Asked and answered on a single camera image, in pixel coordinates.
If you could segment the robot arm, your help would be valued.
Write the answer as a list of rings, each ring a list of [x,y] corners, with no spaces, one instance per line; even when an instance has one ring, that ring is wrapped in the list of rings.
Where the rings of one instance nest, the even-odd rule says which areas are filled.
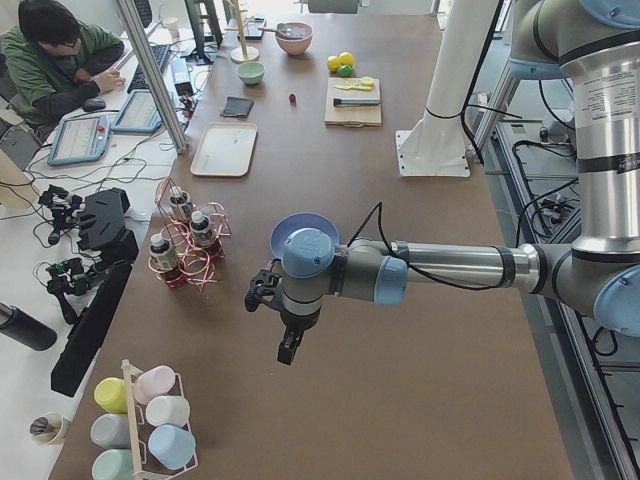
[[[358,240],[315,228],[281,243],[275,302],[291,363],[325,295],[397,304],[411,281],[462,289],[513,287],[561,301],[601,326],[639,332],[639,5],[635,1],[521,1],[514,74],[553,67],[573,84],[580,235],[570,244],[469,247]]]

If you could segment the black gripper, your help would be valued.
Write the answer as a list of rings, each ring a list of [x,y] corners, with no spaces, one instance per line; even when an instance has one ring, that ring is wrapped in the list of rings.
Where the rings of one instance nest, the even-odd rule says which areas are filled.
[[[285,332],[278,347],[277,361],[292,364],[304,332],[311,328],[309,319],[289,319],[284,323]]]

